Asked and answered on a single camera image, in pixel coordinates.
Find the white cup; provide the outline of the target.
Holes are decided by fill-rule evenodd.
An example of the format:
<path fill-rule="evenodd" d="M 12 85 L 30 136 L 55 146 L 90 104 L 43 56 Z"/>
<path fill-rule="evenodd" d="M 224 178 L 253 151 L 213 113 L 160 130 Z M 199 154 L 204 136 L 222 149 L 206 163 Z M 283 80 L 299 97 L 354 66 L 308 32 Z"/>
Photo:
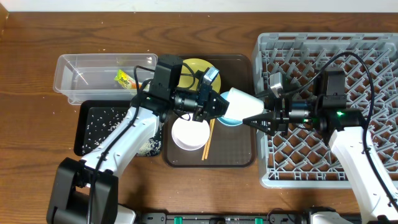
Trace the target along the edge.
<path fill-rule="evenodd" d="M 224 118 L 242 121 L 243 119 L 262 114 L 264 102 L 255 96 L 237 88 L 231 88 L 226 100 L 229 102 Z"/>

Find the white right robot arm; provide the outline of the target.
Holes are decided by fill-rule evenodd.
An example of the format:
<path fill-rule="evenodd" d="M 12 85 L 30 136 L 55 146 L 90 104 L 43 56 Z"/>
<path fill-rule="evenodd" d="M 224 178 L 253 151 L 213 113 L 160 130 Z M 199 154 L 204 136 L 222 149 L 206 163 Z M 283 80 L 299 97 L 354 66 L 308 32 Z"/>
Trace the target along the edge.
<path fill-rule="evenodd" d="M 363 223 L 397 223 L 397 188 L 381 162 L 368 131 L 369 121 L 347 108 L 346 95 L 319 94 L 295 101 L 273 96 L 269 104 L 248 95 L 243 123 L 268 135 L 290 124 L 309 124 L 339 160 L 359 205 Z"/>

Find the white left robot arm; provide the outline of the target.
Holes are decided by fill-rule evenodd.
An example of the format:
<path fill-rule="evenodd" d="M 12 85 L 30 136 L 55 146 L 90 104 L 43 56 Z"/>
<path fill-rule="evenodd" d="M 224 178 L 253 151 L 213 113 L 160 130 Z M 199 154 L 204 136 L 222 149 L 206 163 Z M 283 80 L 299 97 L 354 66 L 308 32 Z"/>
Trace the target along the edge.
<path fill-rule="evenodd" d="M 94 150 L 59 165 L 47 210 L 47 223 L 134 223 L 136 213 L 118 203 L 119 177 L 141 146 L 153 138 L 171 111 L 194 121 L 223 116 L 229 103 L 209 85 L 197 91 L 157 87 L 131 101 L 119 126 Z"/>

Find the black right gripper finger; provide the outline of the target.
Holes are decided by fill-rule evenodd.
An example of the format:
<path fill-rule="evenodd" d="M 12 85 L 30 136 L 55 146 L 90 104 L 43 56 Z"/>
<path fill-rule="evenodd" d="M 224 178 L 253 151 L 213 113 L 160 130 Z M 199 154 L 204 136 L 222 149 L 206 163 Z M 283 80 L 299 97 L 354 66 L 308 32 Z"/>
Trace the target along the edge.
<path fill-rule="evenodd" d="M 256 98 L 273 98 L 274 93 L 272 90 L 264 90 L 254 95 Z"/>
<path fill-rule="evenodd" d="M 274 136 L 277 129 L 277 120 L 275 118 L 274 112 L 268 112 L 249 118 L 244 118 L 243 124 L 252 128 L 256 128 L 257 130 L 262 131 L 270 136 Z"/>

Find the green snack wrapper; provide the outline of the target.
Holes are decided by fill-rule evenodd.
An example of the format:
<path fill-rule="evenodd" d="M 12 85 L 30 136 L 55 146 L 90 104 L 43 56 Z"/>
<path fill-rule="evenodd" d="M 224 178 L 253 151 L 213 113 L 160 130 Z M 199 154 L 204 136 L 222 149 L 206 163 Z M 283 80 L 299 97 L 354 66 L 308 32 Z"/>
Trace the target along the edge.
<path fill-rule="evenodd" d="M 133 77 L 130 77 L 126 72 L 122 70 L 117 71 L 114 81 L 116 81 L 124 89 L 127 90 L 136 89 L 137 86 L 140 88 L 142 86 L 142 82 L 138 82 L 138 84 L 136 84 L 135 79 Z"/>

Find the white rice bowl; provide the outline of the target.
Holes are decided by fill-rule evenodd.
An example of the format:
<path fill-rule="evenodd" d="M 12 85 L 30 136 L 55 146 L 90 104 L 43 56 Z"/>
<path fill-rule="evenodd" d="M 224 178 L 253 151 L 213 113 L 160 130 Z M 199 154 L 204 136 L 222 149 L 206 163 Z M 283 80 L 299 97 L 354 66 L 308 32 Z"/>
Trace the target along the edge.
<path fill-rule="evenodd" d="M 172 125 L 172 139 L 181 149 L 194 151 L 203 147 L 210 137 L 210 125 L 207 121 L 192 120 L 192 113 L 177 118 Z"/>

